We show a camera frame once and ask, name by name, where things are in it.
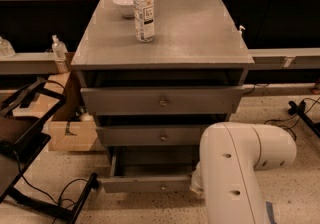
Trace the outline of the white wrapped gripper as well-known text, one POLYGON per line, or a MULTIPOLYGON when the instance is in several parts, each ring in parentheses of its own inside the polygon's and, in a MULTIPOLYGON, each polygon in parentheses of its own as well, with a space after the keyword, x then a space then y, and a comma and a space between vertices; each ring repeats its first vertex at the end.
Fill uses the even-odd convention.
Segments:
POLYGON ((203 194, 203 182, 200 164, 196 165, 196 169, 191 174, 190 190, 198 195, 203 194))

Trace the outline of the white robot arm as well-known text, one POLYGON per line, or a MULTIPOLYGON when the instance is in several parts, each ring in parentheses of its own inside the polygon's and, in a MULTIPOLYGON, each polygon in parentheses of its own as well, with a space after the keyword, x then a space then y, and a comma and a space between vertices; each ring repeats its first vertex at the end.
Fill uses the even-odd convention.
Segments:
POLYGON ((200 194, 208 224, 271 224, 255 173, 292 164, 292 136, 272 125, 216 123, 200 139, 190 189, 200 194))

